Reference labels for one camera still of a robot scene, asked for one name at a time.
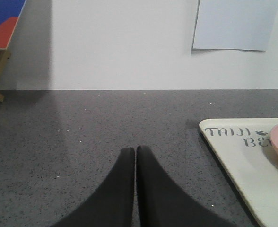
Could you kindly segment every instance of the blue paint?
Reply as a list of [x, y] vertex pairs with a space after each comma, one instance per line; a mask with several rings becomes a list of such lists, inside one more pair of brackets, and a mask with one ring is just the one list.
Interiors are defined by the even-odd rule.
[[10, 17], [19, 17], [26, 0], [0, 0], [0, 24]]

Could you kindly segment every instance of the paw print logo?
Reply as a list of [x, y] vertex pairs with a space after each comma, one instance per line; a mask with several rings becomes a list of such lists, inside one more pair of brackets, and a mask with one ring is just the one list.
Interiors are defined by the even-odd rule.
[[264, 131], [261, 131], [261, 130], [258, 130], [258, 131], [255, 131], [255, 132], [260, 136], [266, 136], [268, 134], [267, 132], [264, 132]]

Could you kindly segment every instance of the paper sheet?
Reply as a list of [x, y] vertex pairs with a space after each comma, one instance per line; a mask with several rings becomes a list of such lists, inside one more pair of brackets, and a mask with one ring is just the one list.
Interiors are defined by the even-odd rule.
[[200, 0], [193, 49], [265, 51], [278, 0]]

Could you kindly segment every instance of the red paint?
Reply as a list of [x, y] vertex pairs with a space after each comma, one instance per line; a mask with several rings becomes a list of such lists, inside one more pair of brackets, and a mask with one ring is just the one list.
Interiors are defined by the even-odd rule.
[[18, 17], [10, 17], [0, 25], [0, 49], [6, 49], [13, 34]]

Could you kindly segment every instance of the gray countertop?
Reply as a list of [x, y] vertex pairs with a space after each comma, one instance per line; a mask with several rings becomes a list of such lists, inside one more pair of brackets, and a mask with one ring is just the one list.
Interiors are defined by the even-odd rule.
[[[258, 226], [199, 132], [207, 118], [278, 117], [278, 90], [3, 91], [0, 227], [49, 226], [99, 186], [123, 147], [148, 145], [191, 197]], [[133, 226], [139, 226], [135, 198]]]

